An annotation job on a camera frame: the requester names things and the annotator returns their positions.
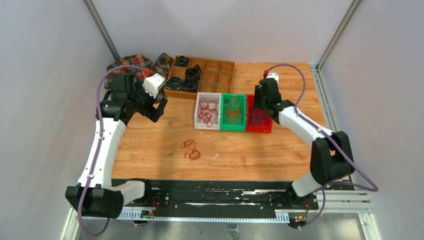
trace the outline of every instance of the white panel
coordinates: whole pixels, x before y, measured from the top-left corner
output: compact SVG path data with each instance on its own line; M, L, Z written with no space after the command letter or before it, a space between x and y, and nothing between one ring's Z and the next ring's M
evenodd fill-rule
M59 239L112 62L81 0L2 1L0 239Z
M121 57L315 64L351 0L94 0Z
M353 157L380 187L382 239L424 235L423 12L422 1L363 1L322 71Z

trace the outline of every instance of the red plastic bin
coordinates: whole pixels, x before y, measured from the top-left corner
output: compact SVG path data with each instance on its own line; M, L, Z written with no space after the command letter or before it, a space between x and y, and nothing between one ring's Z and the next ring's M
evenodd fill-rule
M273 119L267 116L264 110L253 108L255 96L246 95L247 100L247 122L246 132L270 133L273 128Z

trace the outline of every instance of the white connector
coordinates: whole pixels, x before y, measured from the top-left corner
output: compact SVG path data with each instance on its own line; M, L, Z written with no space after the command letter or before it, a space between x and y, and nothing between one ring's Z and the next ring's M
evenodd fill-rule
M159 93L159 90L165 86L165 78L158 73L153 76L146 77L143 82L143 88L153 98Z
M277 81L277 85L280 82L280 77L278 76L278 73L276 73L275 71L269 72L268 76L266 76L267 79L275 79Z

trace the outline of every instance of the metal floor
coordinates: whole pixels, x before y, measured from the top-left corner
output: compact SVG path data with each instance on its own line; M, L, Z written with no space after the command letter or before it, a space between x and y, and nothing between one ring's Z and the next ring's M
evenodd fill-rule
M308 213L308 219L316 213ZM93 232L101 230L105 220L86 220ZM182 222L159 221L145 227L125 227L110 221L106 232L100 237L82 236L77 240L269 240L269 239L314 239L314 240L364 240L363 229L356 213L323 214L312 225L297 231L284 223L227 223L227 222Z

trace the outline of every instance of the green plastic bin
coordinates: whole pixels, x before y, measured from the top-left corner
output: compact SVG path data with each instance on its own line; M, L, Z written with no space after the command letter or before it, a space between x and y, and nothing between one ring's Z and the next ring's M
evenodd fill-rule
M220 116L220 130L246 131L246 95L223 93Z

